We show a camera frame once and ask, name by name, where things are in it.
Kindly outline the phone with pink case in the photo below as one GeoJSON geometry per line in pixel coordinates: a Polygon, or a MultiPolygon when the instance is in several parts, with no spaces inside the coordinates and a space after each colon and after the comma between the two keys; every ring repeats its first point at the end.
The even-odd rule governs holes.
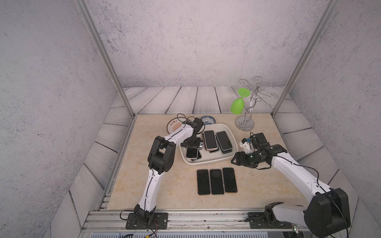
{"type": "Polygon", "coordinates": [[[213,195],[224,194],[222,171],[220,169],[210,170],[210,185],[211,185],[211,193],[213,195]]]}

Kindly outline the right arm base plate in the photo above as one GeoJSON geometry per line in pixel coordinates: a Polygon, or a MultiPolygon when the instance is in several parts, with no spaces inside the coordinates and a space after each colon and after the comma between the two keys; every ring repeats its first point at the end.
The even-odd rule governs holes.
{"type": "Polygon", "coordinates": [[[250,212],[248,218],[244,220],[248,222],[251,229],[291,229],[292,225],[287,222],[280,222],[267,212],[250,212]]]}

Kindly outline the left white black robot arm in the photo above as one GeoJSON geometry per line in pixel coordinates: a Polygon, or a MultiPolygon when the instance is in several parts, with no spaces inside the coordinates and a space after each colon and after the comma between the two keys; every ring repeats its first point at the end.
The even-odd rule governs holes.
{"type": "Polygon", "coordinates": [[[177,146],[180,144],[195,145],[197,135],[204,128],[200,118],[193,121],[186,118],[173,133],[154,139],[148,155],[148,179],[141,200],[134,208],[134,214],[144,226],[153,223],[156,200],[164,175],[171,169],[177,146]]]}

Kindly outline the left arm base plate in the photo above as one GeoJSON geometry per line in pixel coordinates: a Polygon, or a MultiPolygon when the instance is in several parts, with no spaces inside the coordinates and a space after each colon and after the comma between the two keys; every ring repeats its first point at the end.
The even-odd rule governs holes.
{"type": "Polygon", "coordinates": [[[147,218],[130,213],[127,218],[127,230],[165,230],[168,226],[168,213],[152,213],[147,218]]]}

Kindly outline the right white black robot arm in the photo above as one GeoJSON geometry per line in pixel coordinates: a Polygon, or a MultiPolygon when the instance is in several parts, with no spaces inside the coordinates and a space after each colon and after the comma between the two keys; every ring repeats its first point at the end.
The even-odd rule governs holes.
{"type": "Polygon", "coordinates": [[[308,228],[318,238],[325,238],[351,226],[349,199],[341,188],[331,188],[312,175],[308,166],[300,165],[281,145],[257,146],[252,153],[237,152],[231,163],[251,169],[265,162],[282,172],[304,195],[307,207],[275,202],[266,206],[265,221],[291,223],[308,228]]]}

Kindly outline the phone dark case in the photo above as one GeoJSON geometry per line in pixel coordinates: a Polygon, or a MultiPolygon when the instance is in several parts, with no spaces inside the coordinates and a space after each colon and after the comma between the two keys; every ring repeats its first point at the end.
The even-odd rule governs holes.
{"type": "Polygon", "coordinates": [[[237,193],[237,183],[233,168],[223,168],[224,188],[226,193],[237,193]]]}
{"type": "Polygon", "coordinates": [[[196,161],[202,158],[202,155],[198,153],[197,157],[195,159],[191,159],[191,161],[196,161]]]}
{"type": "Polygon", "coordinates": [[[222,150],[221,153],[222,153],[222,154],[227,154],[227,153],[230,153],[230,152],[232,152],[232,151],[233,151],[232,149],[230,149],[230,150],[222,150]]]}

